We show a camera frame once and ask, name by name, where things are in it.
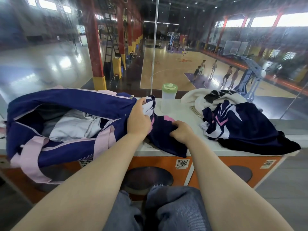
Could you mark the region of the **person's left hand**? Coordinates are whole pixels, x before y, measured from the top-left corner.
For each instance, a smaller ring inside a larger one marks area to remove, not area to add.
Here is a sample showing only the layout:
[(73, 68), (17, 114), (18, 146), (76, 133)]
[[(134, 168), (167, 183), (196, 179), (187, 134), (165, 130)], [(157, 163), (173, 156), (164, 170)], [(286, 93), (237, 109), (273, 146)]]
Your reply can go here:
[(130, 112), (127, 122), (128, 134), (136, 137), (140, 141), (145, 139), (151, 129), (151, 123), (147, 123), (143, 112), (143, 104), (145, 103), (145, 100), (145, 97), (137, 100)]

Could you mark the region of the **person's right hand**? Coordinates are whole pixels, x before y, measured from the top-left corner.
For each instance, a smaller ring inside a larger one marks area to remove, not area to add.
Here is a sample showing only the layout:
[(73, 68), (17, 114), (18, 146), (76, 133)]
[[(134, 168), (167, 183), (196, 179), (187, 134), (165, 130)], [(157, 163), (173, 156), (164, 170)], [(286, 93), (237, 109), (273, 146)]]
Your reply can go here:
[(189, 144), (194, 138), (196, 138), (195, 133), (187, 123), (185, 123), (185, 127), (176, 127), (174, 131), (170, 132), (170, 136), (185, 145)]

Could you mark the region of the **navy pink printed shorts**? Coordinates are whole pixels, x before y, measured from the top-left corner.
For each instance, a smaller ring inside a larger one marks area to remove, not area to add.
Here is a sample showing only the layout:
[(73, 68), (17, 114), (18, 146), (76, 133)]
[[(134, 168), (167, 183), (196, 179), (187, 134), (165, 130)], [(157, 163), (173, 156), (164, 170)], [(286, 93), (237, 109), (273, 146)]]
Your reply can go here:
[(142, 104), (143, 112), (150, 117), (151, 128), (147, 135), (148, 140), (161, 151), (186, 158), (188, 148), (170, 136), (170, 133), (177, 129), (172, 123), (174, 119), (167, 116), (158, 116), (154, 108), (156, 100), (154, 95), (147, 96)]

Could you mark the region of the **person's left forearm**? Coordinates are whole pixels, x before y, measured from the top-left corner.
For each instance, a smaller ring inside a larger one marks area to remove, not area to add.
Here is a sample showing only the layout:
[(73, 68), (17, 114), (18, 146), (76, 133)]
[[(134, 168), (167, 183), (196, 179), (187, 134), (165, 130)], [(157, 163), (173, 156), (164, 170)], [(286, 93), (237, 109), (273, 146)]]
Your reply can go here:
[(101, 231), (146, 135), (127, 133), (45, 196), (11, 231)]

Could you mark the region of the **person's right forearm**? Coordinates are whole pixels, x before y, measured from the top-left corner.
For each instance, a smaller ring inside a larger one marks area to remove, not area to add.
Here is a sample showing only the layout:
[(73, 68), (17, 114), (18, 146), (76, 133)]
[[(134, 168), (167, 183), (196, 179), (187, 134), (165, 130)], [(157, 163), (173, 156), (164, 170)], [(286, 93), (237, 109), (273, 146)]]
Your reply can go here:
[(237, 176), (199, 137), (184, 137), (213, 231), (294, 231), (282, 215)]

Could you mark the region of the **clear bottle with green lid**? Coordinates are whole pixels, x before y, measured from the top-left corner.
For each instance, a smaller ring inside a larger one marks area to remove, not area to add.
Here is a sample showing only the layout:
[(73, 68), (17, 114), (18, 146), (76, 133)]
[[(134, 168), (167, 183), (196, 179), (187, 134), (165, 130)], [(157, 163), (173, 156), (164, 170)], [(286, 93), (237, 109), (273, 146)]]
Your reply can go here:
[(173, 100), (175, 100), (178, 86), (173, 83), (165, 83), (162, 86), (161, 111), (168, 114), (172, 111)]

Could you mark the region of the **white towel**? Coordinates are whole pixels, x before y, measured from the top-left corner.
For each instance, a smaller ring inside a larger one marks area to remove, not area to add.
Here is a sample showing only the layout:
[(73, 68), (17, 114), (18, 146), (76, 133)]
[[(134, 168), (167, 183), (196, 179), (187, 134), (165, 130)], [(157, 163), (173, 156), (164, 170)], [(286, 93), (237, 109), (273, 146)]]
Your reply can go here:
[(230, 104), (236, 105), (246, 103), (247, 100), (233, 90), (211, 90), (206, 88), (194, 89), (186, 93), (181, 98), (181, 103), (189, 103), (193, 106), (193, 110), (203, 116), (203, 110), (210, 108), (214, 111), (215, 108), (228, 100)]

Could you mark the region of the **navy jersey with pink print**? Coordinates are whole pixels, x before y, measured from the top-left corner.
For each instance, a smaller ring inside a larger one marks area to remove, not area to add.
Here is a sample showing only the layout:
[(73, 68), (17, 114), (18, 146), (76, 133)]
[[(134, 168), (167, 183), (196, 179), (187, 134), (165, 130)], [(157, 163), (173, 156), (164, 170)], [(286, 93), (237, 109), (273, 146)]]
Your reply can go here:
[(257, 107), (233, 90), (197, 89), (200, 127), (209, 140), (222, 147), (259, 155), (285, 155), (301, 150), (285, 137)]

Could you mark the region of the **group of distant people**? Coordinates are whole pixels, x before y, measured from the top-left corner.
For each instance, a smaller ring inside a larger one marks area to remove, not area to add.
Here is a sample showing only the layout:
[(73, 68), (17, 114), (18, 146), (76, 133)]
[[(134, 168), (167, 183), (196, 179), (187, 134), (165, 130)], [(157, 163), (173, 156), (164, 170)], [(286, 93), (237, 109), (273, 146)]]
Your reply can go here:
[(181, 44), (176, 44), (175, 42), (172, 43), (169, 42), (165, 48), (165, 51), (172, 54), (181, 54), (183, 56), (188, 54), (189, 48), (190, 44), (181, 45)]

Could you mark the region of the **grey white garment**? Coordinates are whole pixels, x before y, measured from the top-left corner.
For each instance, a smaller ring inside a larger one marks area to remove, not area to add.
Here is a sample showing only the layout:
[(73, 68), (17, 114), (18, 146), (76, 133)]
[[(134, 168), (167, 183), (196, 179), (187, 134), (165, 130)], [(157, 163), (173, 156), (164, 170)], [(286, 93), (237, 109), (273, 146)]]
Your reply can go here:
[(102, 119), (76, 109), (44, 114), (41, 135), (54, 142), (90, 139), (102, 130)]

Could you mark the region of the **navy and pink duffel bag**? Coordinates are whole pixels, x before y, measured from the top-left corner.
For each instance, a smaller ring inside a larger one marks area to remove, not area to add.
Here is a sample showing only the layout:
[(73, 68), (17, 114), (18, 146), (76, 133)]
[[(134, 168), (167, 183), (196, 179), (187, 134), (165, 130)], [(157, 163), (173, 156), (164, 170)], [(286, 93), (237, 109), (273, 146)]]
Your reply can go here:
[[(12, 167), (36, 183), (60, 184), (41, 168), (96, 159), (127, 133), (126, 123), (137, 102), (133, 95), (109, 90), (54, 88), (11, 101), (7, 109), (6, 152)], [(41, 135), (44, 114), (76, 109), (102, 119), (102, 130), (90, 139), (54, 142)]]

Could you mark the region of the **distant basketball hoop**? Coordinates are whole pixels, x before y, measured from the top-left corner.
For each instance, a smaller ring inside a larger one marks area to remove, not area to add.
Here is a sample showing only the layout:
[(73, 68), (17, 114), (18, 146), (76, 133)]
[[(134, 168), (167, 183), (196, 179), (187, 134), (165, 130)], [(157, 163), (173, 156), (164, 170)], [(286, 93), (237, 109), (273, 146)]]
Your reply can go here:
[(169, 44), (170, 44), (170, 45), (172, 45), (172, 44), (173, 44), (173, 42), (174, 42), (175, 40), (177, 40), (177, 39), (179, 39), (179, 38), (180, 38), (180, 33), (170, 32), (170, 31), (168, 31), (168, 32), (167, 32), (167, 36), (169, 36), (169, 37), (170, 37)]

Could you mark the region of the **person's grey jeans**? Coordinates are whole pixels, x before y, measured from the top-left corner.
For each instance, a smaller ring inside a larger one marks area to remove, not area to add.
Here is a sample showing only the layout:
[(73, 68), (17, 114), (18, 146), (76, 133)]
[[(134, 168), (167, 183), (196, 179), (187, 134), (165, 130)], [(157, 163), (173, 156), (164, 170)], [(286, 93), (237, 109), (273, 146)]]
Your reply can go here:
[(155, 185), (144, 211), (119, 191), (102, 231), (213, 231), (200, 190), (189, 186)]

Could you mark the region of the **red pillar with yellow base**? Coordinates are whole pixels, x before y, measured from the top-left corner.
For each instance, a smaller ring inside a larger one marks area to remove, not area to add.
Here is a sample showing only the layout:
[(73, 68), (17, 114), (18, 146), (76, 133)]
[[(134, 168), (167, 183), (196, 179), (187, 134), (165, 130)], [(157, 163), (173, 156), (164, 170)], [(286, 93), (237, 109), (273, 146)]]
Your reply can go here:
[(124, 50), (124, 22), (123, 22), (123, 11), (124, 8), (121, 4), (117, 5), (117, 29), (118, 29), (118, 48), (119, 53), (121, 55), (121, 60), (123, 63), (124, 70), (126, 70), (126, 56), (125, 56), (125, 50)]
[(95, 16), (94, 0), (80, 0), (83, 11), (83, 23), (87, 37), (93, 84), (95, 90), (106, 90), (106, 80), (103, 73), (100, 42), (98, 37), (98, 25)]

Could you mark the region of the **blue basketball hoop stand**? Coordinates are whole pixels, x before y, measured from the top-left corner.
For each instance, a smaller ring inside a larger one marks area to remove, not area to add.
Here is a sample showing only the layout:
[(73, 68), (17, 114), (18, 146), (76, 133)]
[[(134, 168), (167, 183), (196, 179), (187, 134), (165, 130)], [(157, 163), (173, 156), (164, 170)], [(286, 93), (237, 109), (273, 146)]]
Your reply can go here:
[(238, 85), (234, 88), (231, 86), (231, 88), (252, 103), (255, 92), (264, 78), (262, 74), (264, 71), (257, 62), (244, 55), (247, 46), (248, 42), (226, 41), (223, 55), (240, 59), (247, 65), (248, 68), (244, 70)]

